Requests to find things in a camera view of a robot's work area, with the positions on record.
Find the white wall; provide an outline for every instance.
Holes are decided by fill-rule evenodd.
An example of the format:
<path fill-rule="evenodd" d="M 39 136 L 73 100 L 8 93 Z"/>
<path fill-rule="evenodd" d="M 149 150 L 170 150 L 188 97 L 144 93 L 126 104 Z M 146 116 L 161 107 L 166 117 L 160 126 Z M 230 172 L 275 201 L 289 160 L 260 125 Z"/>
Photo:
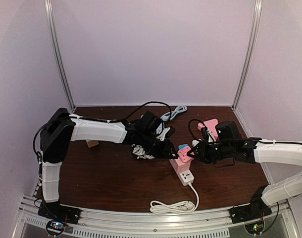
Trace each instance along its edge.
<path fill-rule="evenodd" d="M 0 238 L 37 183 L 35 131 L 67 107 L 43 0 L 0 0 Z"/>
<path fill-rule="evenodd" d="M 76 105 L 231 105 L 253 0 L 54 0 Z"/>
<path fill-rule="evenodd" d="M 302 0 L 264 0 L 251 68 L 239 103 L 254 136 L 302 140 Z M 268 164 L 274 181 L 301 168 Z M 302 234 L 302 196 L 290 200 Z"/>

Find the coiled blue cable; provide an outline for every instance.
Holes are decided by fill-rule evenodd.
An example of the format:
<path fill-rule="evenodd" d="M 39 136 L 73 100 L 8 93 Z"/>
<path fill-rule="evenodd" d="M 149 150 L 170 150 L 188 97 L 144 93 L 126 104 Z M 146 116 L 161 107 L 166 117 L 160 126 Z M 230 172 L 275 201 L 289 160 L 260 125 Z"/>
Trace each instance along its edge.
<path fill-rule="evenodd" d="M 186 111 L 187 111 L 187 107 L 186 107 L 185 105 L 178 105 L 178 106 L 174 109 L 174 111 L 172 111 L 171 120 L 173 120 L 178 114 L 184 113 L 184 112 L 186 112 Z M 161 119 L 162 119 L 163 121 L 167 121 L 167 120 L 169 120 L 169 118 L 170 118 L 170 112 L 167 112 L 167 113 L 165 113 L 165 114 L 163 114 L 163 115 L 161 116 Z M 163 125 L 161 124 L 161 125 L 159 125 L 159 127 L 156 129 L 156 133 L 157 133 L 157 134 L 160 134 L 160 133 L 162 132 L 162 127 L 163 127 Z"/>

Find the vertical metal beam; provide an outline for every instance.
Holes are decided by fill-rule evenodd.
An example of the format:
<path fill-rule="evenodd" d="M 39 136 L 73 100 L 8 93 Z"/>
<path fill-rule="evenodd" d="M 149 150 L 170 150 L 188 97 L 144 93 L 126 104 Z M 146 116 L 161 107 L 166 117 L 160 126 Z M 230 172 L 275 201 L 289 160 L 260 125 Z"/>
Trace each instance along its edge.
<path fill-rule="evenodd" d="M 260 26 L 260 20 L 261 20 L 261 12 L 262 12 L 262 0 L 255 0 L 254 5 L 254 12 L 253 12 L 253 18 L 252 18 L 252 25 L 251 25 L 251 32 L 250 32 L 250 38 L 249 38 L 249 44 L 246 54 L 246 59 L 244 63 L 244 67 L 242 69 L 240 82 L 238 85 L 237 93 L 235 96 L 234 103 L 232 105 L 233 109 L 236 109 L 247 79 L 248 70 L 250 67 L 251 59 L 252 59 L 252 53 L 253 49 L 256 43 L 256 37 L 258 35 L 259 26 Z"/>
<path fill-rule="evenodd" d="M 72 98 L 71 90 L 68 86 L 68 82 L 66 79 L 66 74 L 65 74 L 65 70 L 64 70 L 64 66 L 63 66 L 61 52 L 60 52 L 59 45 L 58 45 L 55 22 L 54 22 L 54 15 L 53 15 L 53 10 L 52 10 L 52 1 L 45 0 L 45 5 L 46 5 L 47 18 L 48 18 L 48 22 L 49 22 L 50 36 L 52 39 L 52 45 L 53 45 L 53 49 L 54 49 L 54 56 L 55 56 L 58 72 L 59 72 L 59 75 L 60 75 L 60 78 L 62 81 L 63 90 L 65 92 L 70 110 L 73 111 L 75 109 L 75 105 L 74 105 L 74 101 Z"/>

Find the brown table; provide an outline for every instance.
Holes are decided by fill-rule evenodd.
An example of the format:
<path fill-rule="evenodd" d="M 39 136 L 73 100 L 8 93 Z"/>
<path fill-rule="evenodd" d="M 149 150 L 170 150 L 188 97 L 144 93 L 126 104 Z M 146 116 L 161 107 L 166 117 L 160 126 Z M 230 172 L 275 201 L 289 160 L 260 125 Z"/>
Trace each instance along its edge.
<path fill-rule="evenodd" d="M 120 119 L 136 107 L 77 108 L 76 114 L 100 119 Z M 165 107 L 146 107 L 161 116 Z M 187 123 L 190 119 L 213 119 L 220 122 L 235 121 L 244 132 L 230 107 L 189 107 L 170 125 L 176 128 L 171 137 L 174 145 L 191 144 Z M 236 162 L 235 166 L 215 168 L 212 164 L 193 161 L 194 187 L 200 196 L 198 209 L 218 208 L 248 203 L 256 189 L 267 184 L 259 164 Z M 182 200 L 195 202 L 192 190 L 183 187 L 168 160 L 137 160 L 130 146 L 101 142 L 88 148 L 85 141 L 71 142 L 60 174 L 60 200 L 62 204 L 124 212 L 147 212 L 151 200 L 170 204 Z"/>

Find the power outlet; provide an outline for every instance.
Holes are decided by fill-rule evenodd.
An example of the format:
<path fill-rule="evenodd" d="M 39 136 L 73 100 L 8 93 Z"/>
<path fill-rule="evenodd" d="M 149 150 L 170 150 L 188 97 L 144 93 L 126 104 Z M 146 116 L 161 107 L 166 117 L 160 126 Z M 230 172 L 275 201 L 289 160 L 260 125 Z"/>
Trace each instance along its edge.
<path fill-rule="evenodd" d="M 186 170 L 177 174 L 183 186 L 187 186 L 188 183 L 192 183 L 194 181 L 194 176 L 190 170 Z"/>

